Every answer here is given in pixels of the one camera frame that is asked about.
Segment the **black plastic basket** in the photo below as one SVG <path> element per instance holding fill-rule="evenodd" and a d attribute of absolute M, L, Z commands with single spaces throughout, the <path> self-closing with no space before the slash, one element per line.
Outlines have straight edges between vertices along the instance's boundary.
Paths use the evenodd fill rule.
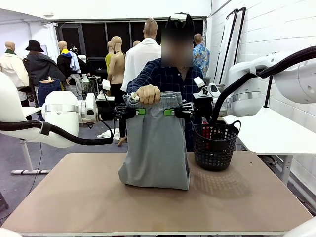
<path fill-rule="evenodd" d="M 241 122 L 232 124 L 196 124 L 194 130 L 194 156 L 203 169 L 220 171 L 226 169 L 235 150 Z"/>

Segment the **blue floral shirt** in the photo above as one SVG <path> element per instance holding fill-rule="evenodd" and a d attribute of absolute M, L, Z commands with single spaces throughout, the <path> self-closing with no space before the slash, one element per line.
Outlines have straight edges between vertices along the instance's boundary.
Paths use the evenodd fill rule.
<path fill-rule="evenodd" d="M 202 43 L 193 49 L 193 62 L 196 66 L 201 68 L 204 77 L 209 67 L 209 55 L 208 49 Z"/>

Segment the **white shirt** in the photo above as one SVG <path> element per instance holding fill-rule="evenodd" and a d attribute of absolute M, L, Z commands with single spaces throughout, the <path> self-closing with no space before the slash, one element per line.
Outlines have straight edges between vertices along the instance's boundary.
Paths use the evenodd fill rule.
<path fill-rule="evenodd" d="M 161 58 L 161 46 L 152 38 L 145 38 L 141 43 L 127 51 L 121 90 L 126 92 L 128 83 L 140 74 L 146 63 L 157 58 Z"/>
<path fill-rule="evenodd" d="M 19 56 L 11 53 L 5 53 L 0 58 L 0 71 L 6 74 L 16 87 L 29 86 L 29 75 L 26 71 L 23 60 Z M 18 92 L 20 100 L 26 100 L 26 93 Z"/>

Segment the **blue plaid shirt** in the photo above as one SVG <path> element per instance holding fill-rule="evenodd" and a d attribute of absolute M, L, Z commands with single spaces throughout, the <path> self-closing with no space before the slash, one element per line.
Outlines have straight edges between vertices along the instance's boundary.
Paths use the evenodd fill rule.
<path fill-rule="evenodd" d="M 161 92 L 180 91 L 182 99 L 193 102 L 193 94 L 198 93 L 198 87 L 193 81 L 194 78 L 203 79 L 202 71 L 197 66 L 190 67 L 186 79 L 183 81 L 181 73 L 176 67 L 161 66 L 161 58 L 149 61 L 138 77 L 131 81 L 127 86 L 127 93 L 136 92 L 145 85 L 155 85 Z M 194 123 L 201 123 L 201 119 L 195 118 Z M 193 133 L 190 121 L 185 124 L 186 147 L 187 151 L 194 150 Z"/>

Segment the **gray pants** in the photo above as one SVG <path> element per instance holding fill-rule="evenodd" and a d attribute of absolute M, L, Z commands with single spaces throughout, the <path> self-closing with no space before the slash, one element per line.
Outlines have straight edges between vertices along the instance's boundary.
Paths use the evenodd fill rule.
<path fill-rule="evenodd" d="M 120 180 L 139 187 L 189 189 L 184 120 L 164 115 L 181 105 L 181 93 L 161 94 L 158 104 L 144 106 L 125 95 L 126 106 L 145 108 L 145 115 L 126 120 L 128 151 L 119 169 Z"/>

